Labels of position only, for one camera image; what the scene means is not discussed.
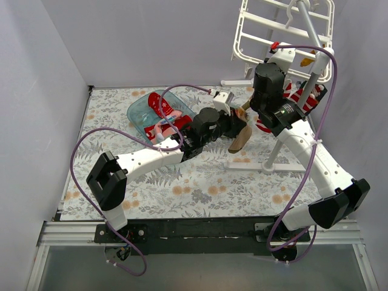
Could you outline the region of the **beige brown striped sock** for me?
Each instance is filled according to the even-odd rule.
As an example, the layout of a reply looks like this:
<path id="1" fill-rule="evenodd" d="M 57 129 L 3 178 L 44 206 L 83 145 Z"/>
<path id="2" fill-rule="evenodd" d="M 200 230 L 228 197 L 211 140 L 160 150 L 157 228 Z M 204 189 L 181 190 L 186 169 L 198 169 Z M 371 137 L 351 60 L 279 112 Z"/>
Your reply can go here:
<path id="1" fill-rule="evenodd" d="M 238 107 L 235 112 L 237 117 L 244 121 L 246 124 L 237 134 L 236 138 L 233 140 L 232 144 L 228 148 L 228 152 L 231 154 L 236 154 L 239 152 L 247 143 L 252 135 L 252 128 L 250 126 L 250 118 L 247 109 L 250 108 L 250 101 L 246 101 L 241 107 Z"/>

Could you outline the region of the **red sock white pattern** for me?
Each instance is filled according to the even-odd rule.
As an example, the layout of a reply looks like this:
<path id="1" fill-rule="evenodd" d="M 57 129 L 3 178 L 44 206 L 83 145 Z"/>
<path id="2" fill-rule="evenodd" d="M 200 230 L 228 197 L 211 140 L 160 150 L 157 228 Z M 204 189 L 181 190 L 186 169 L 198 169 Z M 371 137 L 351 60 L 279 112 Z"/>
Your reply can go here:
<path id="1" fill-rule="evenodd" d="M 182 127 L 192 121 L 191 117 L 189 115 L 184 115 L 177 119 L 173 124 L 178 129 L 181 130 Z M 145 135 L 147 139 L 149 139 L 152 143 L 152 139 L 155 137 L 155 134 L 153 132 L 154 125 L 148 126 L 144 128 Z"/>

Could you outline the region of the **pink sock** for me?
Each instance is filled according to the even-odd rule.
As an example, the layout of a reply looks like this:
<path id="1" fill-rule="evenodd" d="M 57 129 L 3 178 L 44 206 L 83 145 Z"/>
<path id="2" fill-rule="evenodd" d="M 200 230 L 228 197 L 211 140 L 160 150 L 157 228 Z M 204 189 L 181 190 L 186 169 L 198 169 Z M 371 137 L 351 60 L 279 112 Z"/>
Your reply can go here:
<path id="1" fill-rule="evenodd" d="M 173 110 L 169 115 L 157 122 L 153 128 L 155 137 L 152 139 L 152 143 L 157 144 L 172 135 L 175 132 L 173 129 L 173 123 L 181 116 L 182 112 L 179 110 Z"/>

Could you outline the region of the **red snowflake sock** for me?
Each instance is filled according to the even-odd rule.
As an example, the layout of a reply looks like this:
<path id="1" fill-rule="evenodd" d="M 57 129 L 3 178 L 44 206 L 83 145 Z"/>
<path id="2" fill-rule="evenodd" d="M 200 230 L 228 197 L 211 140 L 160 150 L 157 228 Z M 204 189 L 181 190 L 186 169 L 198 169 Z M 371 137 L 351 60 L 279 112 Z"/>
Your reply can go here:
<path id="1" fill-rule="evenodd" d="M 152 92 L 148 97 L 148 106 L 160 117 L 169 116 L 174 109 L 169 103 L 156 92 Z"/>

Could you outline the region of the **red white striped sock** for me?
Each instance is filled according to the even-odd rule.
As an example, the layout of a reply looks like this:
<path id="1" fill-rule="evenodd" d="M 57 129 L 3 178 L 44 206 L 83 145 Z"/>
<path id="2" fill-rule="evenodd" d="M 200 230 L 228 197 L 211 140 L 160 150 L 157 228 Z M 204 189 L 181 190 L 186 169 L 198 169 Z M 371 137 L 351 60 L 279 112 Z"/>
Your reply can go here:
<path id="1" fill-rule="evenodd" d="M 265 133 L 271 133 L 272 132 L 269 128 L 267 128 L 263 124 L 263 122 L 259 118 L 257 118 L 255 125 L 257 126 L 257 128 L 259 128 L 261 131 L 263 131 Z"/>

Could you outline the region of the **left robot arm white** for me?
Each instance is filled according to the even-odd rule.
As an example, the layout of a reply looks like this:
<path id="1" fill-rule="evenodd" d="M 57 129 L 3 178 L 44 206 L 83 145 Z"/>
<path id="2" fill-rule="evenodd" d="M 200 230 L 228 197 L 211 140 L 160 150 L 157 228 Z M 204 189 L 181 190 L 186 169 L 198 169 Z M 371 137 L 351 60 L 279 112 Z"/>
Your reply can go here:
<path id="1" fill-rule="evenodd" d="M 86 182 L 109 225 L 109 237 L 118 243 L 128 238 L 128 220 L 122 206 L 128 183 L 158 168 L 192 159 L 222 136 L 236 138 L 246 126 L 247 117 L 238 109 L 226 113 L 206 107 L 178 133 L 158 143 L 155 150 L 147 147 L 118 156 L 110 151 L 101 154 Z"/>

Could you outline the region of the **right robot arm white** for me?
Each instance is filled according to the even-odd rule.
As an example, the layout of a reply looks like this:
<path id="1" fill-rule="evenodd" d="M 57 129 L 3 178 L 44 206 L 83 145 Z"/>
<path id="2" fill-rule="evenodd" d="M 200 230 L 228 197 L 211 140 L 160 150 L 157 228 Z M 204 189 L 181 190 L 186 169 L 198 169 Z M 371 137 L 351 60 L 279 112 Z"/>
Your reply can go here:
<path id="1" fill-rule="evenodd" d="M 355 212 L 368 194 L 370 185 L 365 179 L 356 180 L 345 171 L 315 138 L 305 119 L 311 108 L 299 108 L 283 90 L 284 81 L 285 74 L 275 63 L 258 64 L 250 107 L 303 165 L 320 195 L 320 199 L 310 204 L 292 206 L 266 229 L 268 234 L 288 241 L 299 229 L 310 226 L 329 229 Z"/>

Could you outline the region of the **white clip hanger rack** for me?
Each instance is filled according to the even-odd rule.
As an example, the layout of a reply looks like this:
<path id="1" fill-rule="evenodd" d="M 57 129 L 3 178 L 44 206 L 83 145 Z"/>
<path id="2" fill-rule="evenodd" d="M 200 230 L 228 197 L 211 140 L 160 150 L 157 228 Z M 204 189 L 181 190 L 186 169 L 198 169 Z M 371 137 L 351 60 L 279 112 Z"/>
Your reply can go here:
<path id="1" fill-rule="evenodd" d="M 335 3 L 302 1 L 319 44 L 331 47 Z M 232 47 L 232 59 L 245 65 L 244 79 L 253 78 L 254 67 L 270 56 L 274 42 L 287 45 L 314 45 L 297 1 L 242 1 Z"/>

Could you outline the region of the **floral tablecloth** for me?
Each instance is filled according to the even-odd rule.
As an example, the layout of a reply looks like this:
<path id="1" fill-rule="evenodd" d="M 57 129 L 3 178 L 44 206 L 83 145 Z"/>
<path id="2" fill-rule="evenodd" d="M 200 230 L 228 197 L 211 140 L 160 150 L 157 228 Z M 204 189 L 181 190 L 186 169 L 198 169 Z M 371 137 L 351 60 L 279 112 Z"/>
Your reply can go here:
<path id="1" fill-rule="evenodd" d="M 119 155 L 142 149 L 142 135 L 127 118 L 127 109 L 150 88 L 93 89 L 82 134 L 85 140 L 75 155 L 75 179 L 65 190 L 63 221 L 99 220 L 86 179 L 100 154 Z M 228 152 L 231 141 L 220 138 L 196 158 L 142 175 L 126 189 L 122 204 L 128 218 L 193 218 L 276 215 L 298 188 L 300 173 L 231 171 L 225 162 L 254 163 L 266 160 L 276 141 L 258 128 L 245 147 Z"/>

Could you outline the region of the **teal plastic basin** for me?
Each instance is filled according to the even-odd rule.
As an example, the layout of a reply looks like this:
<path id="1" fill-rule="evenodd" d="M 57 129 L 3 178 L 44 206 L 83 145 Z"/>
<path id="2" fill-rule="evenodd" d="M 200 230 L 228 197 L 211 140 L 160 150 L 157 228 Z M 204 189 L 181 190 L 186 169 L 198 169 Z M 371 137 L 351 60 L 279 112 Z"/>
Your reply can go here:
<path id="1" fill-rule="evenodd" d="M 163 90 L 154 91 L 159 95 L 162 94 Z M 147 139 L 146 134 L 144 132 L 144 128 L 154 125 L 162 118 L 160 118 L 149 106 L 148 106 L 148 97 L 149 94 L 144 95 L 135 101 L 132 105 L 127 109 L 127 117 L 131 124 L 137 129 L 137 131 L 143 136 L 143 138 L 149 143 L 152 144 L 149 139 Z M 169 105 L 174 110 L 179 110 L 182 112 L 182 116 L 189 115 L 191 119 L 194 118 L 195 113 L 188 108 L 182 100 L 180 100 L 173 93 L 167 92 L 164 95 L 164 99 L 169 103 Z"/>

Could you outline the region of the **yellow sock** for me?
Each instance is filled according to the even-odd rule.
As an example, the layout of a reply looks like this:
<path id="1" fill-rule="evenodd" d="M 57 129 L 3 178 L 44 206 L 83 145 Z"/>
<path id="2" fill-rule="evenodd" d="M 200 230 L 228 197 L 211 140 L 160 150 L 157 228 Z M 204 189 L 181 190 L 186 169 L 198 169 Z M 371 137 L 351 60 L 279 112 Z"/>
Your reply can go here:
<path id="1" fill-rule="evenodd" d="M 300 67 L 307 67 L 309 65 L 311 65 L 312 63 L 314 63 L 315 60 L 314 59 L 310 59 L 310 58 L 304 58 L 301 62 L 300 62 Z"/>

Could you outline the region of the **metal drying stand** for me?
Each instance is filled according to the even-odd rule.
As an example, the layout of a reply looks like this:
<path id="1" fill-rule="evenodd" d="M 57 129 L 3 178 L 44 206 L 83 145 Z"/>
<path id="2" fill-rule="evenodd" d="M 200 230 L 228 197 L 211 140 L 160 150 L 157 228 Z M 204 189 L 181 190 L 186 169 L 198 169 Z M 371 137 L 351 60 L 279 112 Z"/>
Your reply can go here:
<path id="1" fill-rule="evenodd" d="M 302 1 L 297 2 L 299 12 L 305 17 L 309 27 L 309 36 L 314 44 L 323 49 L 323 52 L 322 54 L 311 54 L 291 47 L 295 49 L 296 55 L 286 74 L 302 78 L 307 82 L 308 88 L 312 88 L 314 83 L 324 84 L 333 76 L 334 61 L 328 57 L 329 53 L 333 53 L 333 49 L 322 47 L 319 44 L 305 6 L 301 3 Z M 315 62 L 307 67 L 300 67 L 300 62 L 304 58 L 314 59 Z M 280 127 L 280 129 L 273 129 L 277 141 L 266 161 L 260 164 L 227 161 L 224 167 L 227 170 L 256 170 L 267 175 L 273 172 L 305 172 L 309 159 L 313 157 L 312 146 L 316 144 L 310 124 L 302 118 L 293 124 L 281 122 Z"/>

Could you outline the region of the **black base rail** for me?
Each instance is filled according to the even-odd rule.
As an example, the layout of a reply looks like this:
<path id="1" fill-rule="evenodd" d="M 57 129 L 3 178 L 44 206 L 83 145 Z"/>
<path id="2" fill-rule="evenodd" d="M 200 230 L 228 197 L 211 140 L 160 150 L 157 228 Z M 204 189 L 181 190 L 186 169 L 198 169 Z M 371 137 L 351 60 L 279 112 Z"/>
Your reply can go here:
<path id="1" fill-rule="evenodd" d="M 144 255 L 251 253 L 269 256 L 274 216 L 129 219 L 118 233 Z"/>

